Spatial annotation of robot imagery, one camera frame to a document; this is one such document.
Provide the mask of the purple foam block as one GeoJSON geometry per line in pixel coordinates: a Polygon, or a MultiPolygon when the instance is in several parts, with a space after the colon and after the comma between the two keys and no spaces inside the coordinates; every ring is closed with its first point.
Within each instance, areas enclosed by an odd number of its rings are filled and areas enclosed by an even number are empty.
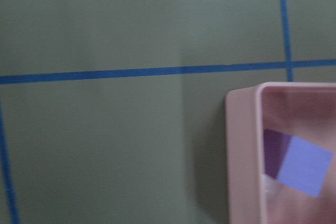
{"type": "Polygon", "coordinates": [[[266,129],[265,174],[277,182],[318,197],[333,153],[294,135],[266,129]]]}

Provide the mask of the pink plastic bin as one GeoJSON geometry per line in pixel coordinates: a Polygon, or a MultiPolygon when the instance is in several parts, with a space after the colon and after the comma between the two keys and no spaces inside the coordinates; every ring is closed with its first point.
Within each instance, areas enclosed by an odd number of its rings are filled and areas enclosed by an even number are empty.
{"type": "Polygon", "coordinates": [[[230,223],[335,223],[335,84],[266,82],[226,96],[230,223]],[[264,130],[333,153],[318,197],[265,174],[264,130]]]}

